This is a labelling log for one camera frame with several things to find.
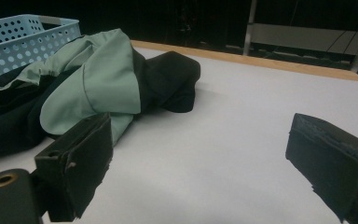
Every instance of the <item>folded clothing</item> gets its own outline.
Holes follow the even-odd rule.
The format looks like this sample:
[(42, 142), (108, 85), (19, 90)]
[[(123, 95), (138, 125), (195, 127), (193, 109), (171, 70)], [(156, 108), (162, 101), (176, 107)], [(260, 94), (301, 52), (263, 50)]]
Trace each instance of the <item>folded clothing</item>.
[[(16, 133), (11, 144), (0, 146), (0, 151), (23, 150), (40, 142), (39, 137), (32, 136), (25, 137), (33, 139), (31, 145), (15, 141), (31, 130), (27, 121), (31, 111), (37, 111), (33, 116), (43, 128), (41, 135), (61, 135), (84, 118), (109, 112), (114, 143), (133, 115), (150, 106), (178, 113), (191, 111), (200, 65), (176, 52), (146, 60), (117, 29), (85, 35), (44, 62), (31, 63), (16, 72), (0, 76), (0, 118), (10, 118), (14, 113), (17, 116), (12, 119), (15, 128), (6, 129), (0, 121), (2, 132)], [(23, 97), (6, 98), (8, 95)], [(23, 106), (26, 109), (17, 114)], [(6, 137), (0, 134), (0, 141)]]

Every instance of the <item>dark background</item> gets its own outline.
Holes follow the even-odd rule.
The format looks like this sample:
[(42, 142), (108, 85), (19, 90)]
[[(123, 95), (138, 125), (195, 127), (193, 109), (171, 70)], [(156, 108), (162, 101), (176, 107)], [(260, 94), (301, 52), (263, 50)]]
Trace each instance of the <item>dark background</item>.
[[(229, 52), (227, 46), (235, 46), (234, 53), (241, 53), (250, 5), (251, 0), (0, 0), (0, 18), (77, 19), (85, 35), (121, 28), (131, 39)], [(358, 0), (259, 0), (255, 22), (358, 31)]]

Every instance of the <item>white table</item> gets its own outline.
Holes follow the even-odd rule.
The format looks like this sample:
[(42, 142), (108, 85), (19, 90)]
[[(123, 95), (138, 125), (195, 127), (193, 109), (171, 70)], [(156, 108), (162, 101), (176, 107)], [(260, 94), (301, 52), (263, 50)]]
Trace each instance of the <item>white table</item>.
[[(358, 81), (189, 57), (201, 64), (193, 111), (135, 120), (75, 223), (338, 224), (284, 153), (295, 113), (358, 137)], [(0, 158), (0, 171), (33, 171), (51, 142)]]

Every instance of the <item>wooden table edge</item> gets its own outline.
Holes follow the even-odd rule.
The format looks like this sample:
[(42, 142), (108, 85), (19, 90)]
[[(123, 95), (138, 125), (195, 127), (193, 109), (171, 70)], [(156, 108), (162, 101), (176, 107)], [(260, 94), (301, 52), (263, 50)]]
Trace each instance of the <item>wooden table edge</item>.
[(202, 58), (215, 59), (232, 63), (243, 63), (254, 66), (261, 66), (273, 69), (279, 69), (289, 72), (304, 73), (320, 77), (334, 77), (346, 80), (358, 81), (358, 75), (352, 71), (341, 70), (336, 68), (320, 67), (302, 63), (289, 63), (270, 59), (262, 59), (237, 54), (229, 54), (224, 52), (216, 52), (205, 49), (190, 49), (173, 45), (164, 45), (139, 40), (132, 40), (132, 45), (136, 48), (155, 49), (161, 51), (176, 51), (185, 55), (198, 56)]

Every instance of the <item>table surface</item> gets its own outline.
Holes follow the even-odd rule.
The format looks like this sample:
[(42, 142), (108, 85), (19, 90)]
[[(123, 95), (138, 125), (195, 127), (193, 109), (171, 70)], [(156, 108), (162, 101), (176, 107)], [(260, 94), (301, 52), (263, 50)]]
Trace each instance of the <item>table surface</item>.
[[(146, 58), (172, 49), (138, 43), (144, 43), (134, 46)], [(284, 153), (295, 113), (325, 119), (358, 137), (358, 81), (185, 50), (201, 65), (193, 111), (155, 110), (136, 119), (75, 223), (338, 224)], [(0, 172), (33, 171), (34, 156), (51, 142), (0, 158)], [(49, 223), (48, 216), (43, 219)]]

